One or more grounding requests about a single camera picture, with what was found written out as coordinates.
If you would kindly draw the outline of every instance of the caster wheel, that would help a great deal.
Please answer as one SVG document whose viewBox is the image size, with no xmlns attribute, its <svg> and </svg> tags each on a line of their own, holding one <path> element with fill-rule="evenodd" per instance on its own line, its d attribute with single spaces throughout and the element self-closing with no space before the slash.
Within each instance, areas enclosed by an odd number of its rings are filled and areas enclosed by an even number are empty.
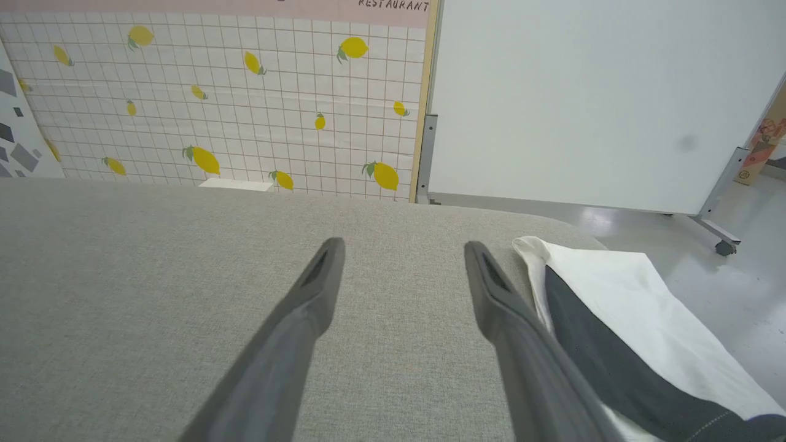
<svg viewBox="0 0 786 442">
<path fill-rule="evenodd" d="M 721 241 L 715 245 L 715 251 L 720 256 L 729 256 L 736 253 L 736 247 L 726 241 Z"/>
</svg>

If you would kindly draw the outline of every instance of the pink banner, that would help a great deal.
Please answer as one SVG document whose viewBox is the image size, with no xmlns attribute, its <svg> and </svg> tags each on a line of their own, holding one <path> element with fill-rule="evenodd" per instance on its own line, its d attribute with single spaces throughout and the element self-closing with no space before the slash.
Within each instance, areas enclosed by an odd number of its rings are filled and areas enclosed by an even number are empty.
<svg viewBox="0 0 786 442">
<path fill-rule="evenodd" d="M 210 13 L 425 28 L 427 0 L 10 0 L 3 12 Z"/>
</svg>

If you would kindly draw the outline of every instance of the wooden frame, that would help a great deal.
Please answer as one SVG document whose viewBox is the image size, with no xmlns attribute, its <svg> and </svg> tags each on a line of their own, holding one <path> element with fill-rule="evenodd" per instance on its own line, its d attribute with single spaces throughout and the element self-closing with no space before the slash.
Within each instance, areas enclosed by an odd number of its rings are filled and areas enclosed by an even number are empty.
<svg viewBox="0 0 786 442">
<path fill-rule="evenodd" d="M 410 183 L 410 203 L 415 202 L 417 192 L 417 174 L 421 165 L 421 145 L 423 144 L 423 129 L 428 111 L 428 88 L 431 87 L 432 62 L 436 47 L 436 29 L 439 19 L 439 7 L 442 0 L 432 0 L 431 10 L 428 12 L 428 26 L 426 27 L 426 47 L 423 59 L 423 76 L 421 77 L 421 100 L 418 104 L 417 131 L 415 132 L 415 152 L 412 158 L 412 182 Z"/>
</svg>

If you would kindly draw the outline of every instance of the white tile pattern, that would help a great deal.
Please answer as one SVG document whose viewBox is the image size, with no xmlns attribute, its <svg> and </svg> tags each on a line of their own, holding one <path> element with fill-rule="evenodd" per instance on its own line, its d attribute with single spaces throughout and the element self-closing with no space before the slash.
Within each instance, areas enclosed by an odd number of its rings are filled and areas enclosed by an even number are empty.
<svg viewBox="0 0 786 442">
<path fill-rule="evenodd" d="M 136 24 L 155 38 L 131 51 L 127 35 Z M 340 63 L 336 51 L 350 36 L 369 52 Z M 270 181 L 278 170 L 299 193 L 409 196 L 424 29 L 179 13 L 3 13 L 0 38 L 33 89 L 31 108 L 68 177 L 198 185 L 214 175 L 181 153 L 198 145 L 214 153 L 224 179 Z M 53 45 L 73 67 L 57 62 Z M 246 69 L 246 51 L 264 76 Z M 196 98 L 193 84 L 208 98 Z M 394 111 L 396 101 L 409 115 Z M 320 131 L 318 112 L 325 116 Z M 104 157 L 120 160 L 127 175 L 113 174 Z M 397 191 L 362 175 L 372 161 L 398 172 Z"/>
</svg>

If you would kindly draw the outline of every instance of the metal leg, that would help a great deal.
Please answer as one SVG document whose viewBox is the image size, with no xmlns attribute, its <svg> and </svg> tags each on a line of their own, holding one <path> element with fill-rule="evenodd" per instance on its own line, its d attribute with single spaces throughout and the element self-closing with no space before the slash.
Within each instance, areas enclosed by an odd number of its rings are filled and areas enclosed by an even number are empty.
<svg viewBox="0 0 786 442">
<path fill-rule="evenodd" d="M 432 173 L 437 116 L 432 114 L 426 115 L 425 125 L 423 142 L 421 143 L 421 168 L 417 173 L 417 191 L 415 192 L 415 202 L 418 204 L 430 204 L 428 199 L 428 180 L 430 179 L 429 175 Z"/>
<path fill-rule="evenodd" d="M 709 219 L 702 219 L 700 216 L 690 216 L 690 219 L 696 221 L 700 226 L 709 230 L 712 234 L 721 238 L 721 242 L 715 245 L 715 251 L 720 256 L 728 256 L 736 253 L 736 247 L 740 244 L 740 239 L 727 230 L 720 227 L 718 224 L 713 223 Z"/>
<path fill-rule="evenodd" d="M 721 242 L 715 245 L 715 251 L 721 256 L 728 256 L 736 253 L 736 247 L 740 244 L 740 239 L 724 230 L 718 224 L 713 223 L 709 219 L 705 219 L 704 216 L 709 217 L 713 209 L 718 206 L 721 197 L 729 186 L 731 186 L 734 177 L 740 170 L 743 160 L 750 151 L 750 149 L 744 147 L 738 147 L 734 150 L 734 154 L 729 158 L 729 163 L 726 165 L 723 173 L 721 173 L 720 178 L 718 178 L 718 182 L 715 183 L 715 187 L 710 192 L 710 196 L 707 197 L 707 201 L 704 203 L 699 214 L 689 217 L 715 236 L 721 238 Z"/>
</svg>

